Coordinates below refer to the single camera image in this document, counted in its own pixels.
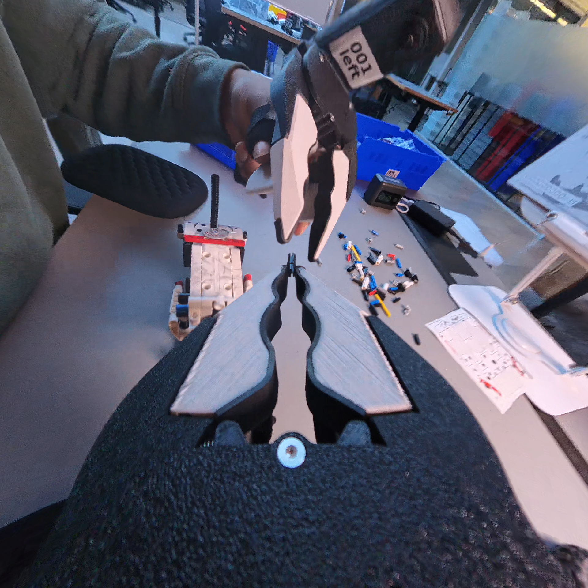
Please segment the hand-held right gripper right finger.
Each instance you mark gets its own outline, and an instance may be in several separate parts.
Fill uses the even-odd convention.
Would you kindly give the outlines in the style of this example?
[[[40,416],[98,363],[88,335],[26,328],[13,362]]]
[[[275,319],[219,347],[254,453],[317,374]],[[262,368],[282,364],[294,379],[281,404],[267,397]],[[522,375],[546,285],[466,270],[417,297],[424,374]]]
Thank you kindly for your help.
[[[310,341],[306,397],[311,411],[339,409],[358,416],[412,411],[370,316],[304,267],[296,268],[296,294]]]

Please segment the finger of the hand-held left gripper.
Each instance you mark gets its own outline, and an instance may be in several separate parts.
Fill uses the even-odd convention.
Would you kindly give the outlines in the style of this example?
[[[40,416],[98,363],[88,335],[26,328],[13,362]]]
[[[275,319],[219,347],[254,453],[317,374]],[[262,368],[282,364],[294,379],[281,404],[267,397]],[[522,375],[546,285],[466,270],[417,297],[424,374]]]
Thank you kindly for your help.
[[[305,183],[309,177],[308,156],[318,130],[310,106],[297,95],[290,130],[273,145],[273,211],[276,237],[288,243],[305,206]]]
[[[308,261],[317,262],[348,200],[349,158],[341,149],[324,154],[314,164],[317,184],[308,243]]]

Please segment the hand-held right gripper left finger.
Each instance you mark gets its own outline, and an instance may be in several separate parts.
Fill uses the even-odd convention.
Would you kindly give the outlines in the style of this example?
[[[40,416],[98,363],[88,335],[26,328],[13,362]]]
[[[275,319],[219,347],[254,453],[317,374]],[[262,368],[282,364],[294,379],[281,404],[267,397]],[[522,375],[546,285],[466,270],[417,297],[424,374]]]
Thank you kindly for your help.
[[[273,339],[288,269],[267,276],[217,314],[171,405],[175,416],[269,416],[277,402]]]

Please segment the brick-built truck model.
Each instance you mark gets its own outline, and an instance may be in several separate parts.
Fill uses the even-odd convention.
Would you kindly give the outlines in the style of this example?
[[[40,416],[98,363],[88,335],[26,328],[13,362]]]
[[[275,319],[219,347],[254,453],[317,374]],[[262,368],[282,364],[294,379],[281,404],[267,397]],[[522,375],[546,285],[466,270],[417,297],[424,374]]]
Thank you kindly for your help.
[[[178,341],[252,287],[251,276],[242,272],[247,232],[218,221],[219,183],[219,175],[212,174],[210,221],[177,226],[183,266],[189,271],[175,283],[169,310],[169,330]]]

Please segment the pile of small brick pieces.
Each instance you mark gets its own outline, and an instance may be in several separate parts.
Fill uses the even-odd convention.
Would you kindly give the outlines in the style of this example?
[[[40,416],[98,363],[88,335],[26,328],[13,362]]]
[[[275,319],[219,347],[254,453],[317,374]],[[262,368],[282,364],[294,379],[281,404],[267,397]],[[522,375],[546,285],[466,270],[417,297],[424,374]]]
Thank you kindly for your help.
[[[404,300],[406,293],[420,282],[419,274],[404,264],[397,252],[385,252],[373,247],[376,231],[370,232],[364,246],[353,241],[345,232],[335,231],[345,254],[346,273],[360,291],[369,312],[391,318],[394,309],[403,316],[412,308]]]

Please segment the building instruction booklet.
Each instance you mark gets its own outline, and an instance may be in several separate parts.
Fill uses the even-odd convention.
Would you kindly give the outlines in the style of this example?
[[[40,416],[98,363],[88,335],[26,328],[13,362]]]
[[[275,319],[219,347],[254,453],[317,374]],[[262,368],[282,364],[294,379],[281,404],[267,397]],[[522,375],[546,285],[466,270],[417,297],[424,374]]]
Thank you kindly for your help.
[[[512,176],[507,184],[550,212],[587,228],[587,126]]]

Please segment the person's left forearm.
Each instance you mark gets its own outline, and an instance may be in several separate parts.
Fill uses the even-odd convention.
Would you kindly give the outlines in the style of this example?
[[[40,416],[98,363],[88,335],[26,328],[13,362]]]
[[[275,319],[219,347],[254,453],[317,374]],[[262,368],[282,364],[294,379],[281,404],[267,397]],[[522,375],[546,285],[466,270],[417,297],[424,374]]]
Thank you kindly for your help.
[[[208,48],[158,39],[100,1],[47,1],[47,32],[59,42],[52,114],[136,142],[222,142],[242,138],[232,84],[248,71]]]

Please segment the small black device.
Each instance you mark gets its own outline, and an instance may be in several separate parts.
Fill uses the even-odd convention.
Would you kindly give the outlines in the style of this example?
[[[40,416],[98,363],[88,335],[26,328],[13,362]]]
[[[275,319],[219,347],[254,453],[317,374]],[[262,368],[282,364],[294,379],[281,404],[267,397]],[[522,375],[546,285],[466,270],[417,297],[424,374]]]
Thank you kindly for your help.
[[[400,179],[377,173],[369,182],[363,200],[373,207],[393,210],[404,198],[407,189]]]

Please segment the blue storage bin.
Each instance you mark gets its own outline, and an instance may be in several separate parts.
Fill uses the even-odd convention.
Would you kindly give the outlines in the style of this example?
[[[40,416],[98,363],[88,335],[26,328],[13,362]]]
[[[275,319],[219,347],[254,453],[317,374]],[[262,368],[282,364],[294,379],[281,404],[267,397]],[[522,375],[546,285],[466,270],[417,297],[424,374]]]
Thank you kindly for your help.
[[[231,170],[236,168],[236,152],[222,143],[192,143],[194,148],[204,152]]]
[[[419,190],[446,161],[409,130],[363,114],[356,114],[356,120],[357,180],[368,182],[381,174]]]

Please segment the black power adapter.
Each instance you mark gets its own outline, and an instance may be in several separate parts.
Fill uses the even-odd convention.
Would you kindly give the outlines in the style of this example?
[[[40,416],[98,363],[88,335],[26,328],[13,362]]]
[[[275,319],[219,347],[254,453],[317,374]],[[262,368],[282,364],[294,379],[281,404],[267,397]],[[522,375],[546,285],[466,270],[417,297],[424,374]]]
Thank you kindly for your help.
[[[434,236],[450,232],[456,221],[446,215],[434,203],[414,200],[408,207],[407,216]]]

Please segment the sticker sheet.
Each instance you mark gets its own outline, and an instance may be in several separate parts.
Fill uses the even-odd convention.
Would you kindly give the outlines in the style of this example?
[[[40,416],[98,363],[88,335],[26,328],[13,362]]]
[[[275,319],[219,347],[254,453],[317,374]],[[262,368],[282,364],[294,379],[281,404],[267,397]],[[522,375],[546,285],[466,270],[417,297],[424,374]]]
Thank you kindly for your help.
[[[459,308],[426,327],[501,414],[525,394],[528,372],[466,310]]]

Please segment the white book stand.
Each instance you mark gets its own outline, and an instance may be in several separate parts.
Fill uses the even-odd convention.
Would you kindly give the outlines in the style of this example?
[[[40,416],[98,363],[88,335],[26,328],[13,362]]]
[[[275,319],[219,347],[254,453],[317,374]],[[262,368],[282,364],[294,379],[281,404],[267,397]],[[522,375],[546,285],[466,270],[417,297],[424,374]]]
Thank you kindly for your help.
[[[553,246],[510,292],[457,284],[448,292],[522,369],[529,400],[542,412],[560,416],[587,408],[587,367],[572,360],[521,303],[520,295],[563,255],[587,268],[587,225],[563,211],[550,211],[537,229]]]

